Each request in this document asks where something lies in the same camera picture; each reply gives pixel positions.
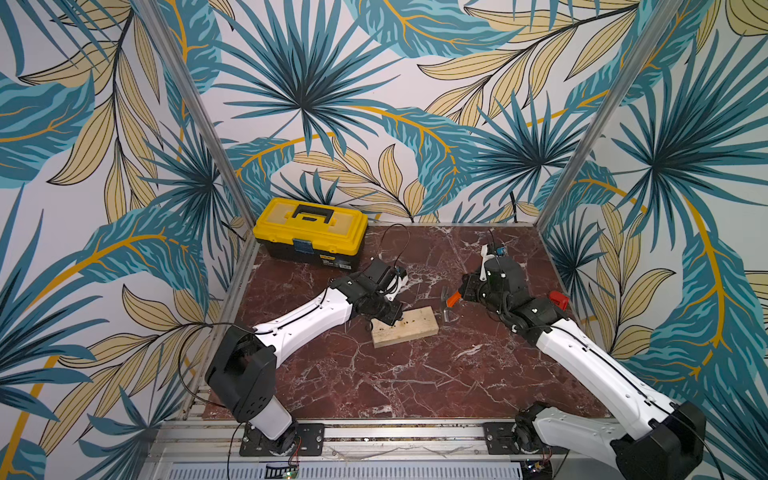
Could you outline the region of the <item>orange black claw hammer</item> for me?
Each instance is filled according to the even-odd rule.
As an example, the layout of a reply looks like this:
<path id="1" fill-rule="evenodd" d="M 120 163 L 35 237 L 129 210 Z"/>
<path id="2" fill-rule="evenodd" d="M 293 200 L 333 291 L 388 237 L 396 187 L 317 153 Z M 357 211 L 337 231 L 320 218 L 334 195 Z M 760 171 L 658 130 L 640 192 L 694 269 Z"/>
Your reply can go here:
<path id="1" fill-rule="evenodd" d="M 443 286 L 440 295 L 440 313 L 445 324 L 455 322 L 453 307 L 462 299 L 461 293 L 454 288 Z"/>

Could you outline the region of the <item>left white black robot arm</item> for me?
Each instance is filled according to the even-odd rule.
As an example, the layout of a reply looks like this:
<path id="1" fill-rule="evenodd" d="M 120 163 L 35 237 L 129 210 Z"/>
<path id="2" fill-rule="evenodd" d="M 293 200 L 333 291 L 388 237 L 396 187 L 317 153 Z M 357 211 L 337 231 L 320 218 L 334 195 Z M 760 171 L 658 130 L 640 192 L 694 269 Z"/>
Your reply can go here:
<path id="1" fill-rule="evenodd" d="M 266 449 L 283 455 L 298 447 L 298 424 L 276 398 L 277 369 L 319 335 L 359 316 L 389 326 L 403 317 L 396 299 L 408 280 L 402 267 L 379 260 L 331 281 L 316 298 L 272 321 L 229 327 L 205 382 L 234 419 L 261 435 Z"/>

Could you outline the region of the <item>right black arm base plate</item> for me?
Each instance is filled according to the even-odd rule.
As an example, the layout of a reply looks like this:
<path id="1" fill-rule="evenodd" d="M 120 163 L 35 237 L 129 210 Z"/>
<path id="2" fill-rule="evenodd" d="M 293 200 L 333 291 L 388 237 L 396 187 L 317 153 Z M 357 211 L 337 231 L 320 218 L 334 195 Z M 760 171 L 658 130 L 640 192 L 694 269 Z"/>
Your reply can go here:
<path id="1" fill-rule="evenodd" d="M 532 427 L 518 427 L 514 421 L 482 424 L 483 437 L 489 455 L 527 455 L 548 457 L 565 454 L 566 449 L 544 444 Z"/>

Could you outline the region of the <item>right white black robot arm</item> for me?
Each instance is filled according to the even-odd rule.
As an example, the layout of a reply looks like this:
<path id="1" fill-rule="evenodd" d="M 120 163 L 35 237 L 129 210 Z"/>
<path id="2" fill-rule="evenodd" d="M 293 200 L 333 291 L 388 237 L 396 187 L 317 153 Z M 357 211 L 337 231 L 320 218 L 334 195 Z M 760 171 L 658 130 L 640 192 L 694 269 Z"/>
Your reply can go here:
<path id="1" fill-rule="evenodd" d="M 489 451 L 526 454 L 560 447 L 616 469 L 626 479 L 685 479 L 704 458 L 706 417 L 691 402 L 657 392 L 598 347 L 551 299 L 530 295 L 522 267 L 486 254 L 449 300 L 478 303 L 511 332 L 557 361 L 610 412 L 593 419 L 546 402 L 518 412 L 514 427 L 484 427 Z"/>

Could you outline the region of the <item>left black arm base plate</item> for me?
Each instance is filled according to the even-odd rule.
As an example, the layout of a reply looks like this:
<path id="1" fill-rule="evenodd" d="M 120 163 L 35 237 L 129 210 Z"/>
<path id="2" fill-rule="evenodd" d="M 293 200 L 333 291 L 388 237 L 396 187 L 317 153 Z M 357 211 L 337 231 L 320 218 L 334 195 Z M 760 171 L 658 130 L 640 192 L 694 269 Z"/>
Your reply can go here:
<path id="1" fill-rule="evenodd" d="M 246 430 L 239 449 L 242 457 L 318 457 L 322 454 L 325 437 L 323 423 L 294 422 L 276 440 L 270 440 L 251 424 Z"/>

